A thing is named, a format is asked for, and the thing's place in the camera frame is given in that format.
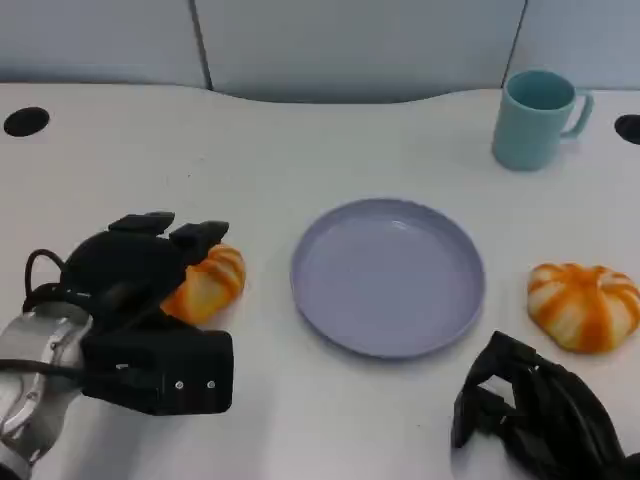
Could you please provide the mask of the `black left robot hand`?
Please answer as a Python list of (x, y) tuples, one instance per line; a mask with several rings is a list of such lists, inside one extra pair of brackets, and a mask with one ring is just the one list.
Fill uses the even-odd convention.
[(175, 214), (128, 214), (84, 240), (68, 257), (61, 283), (88, 301), (93, 329), (112, 333), (160, 311), (160, 304), (229, 230), (226, 221), (186, 223)]

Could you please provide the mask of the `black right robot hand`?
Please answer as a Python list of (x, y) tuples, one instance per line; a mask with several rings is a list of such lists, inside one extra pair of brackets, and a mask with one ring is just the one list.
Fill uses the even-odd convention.
[(611, 418), (573, 372), (500, 331), (472, 364), (454, 403), (451, 446), (479, 431), (538, 479), (636, 479)]

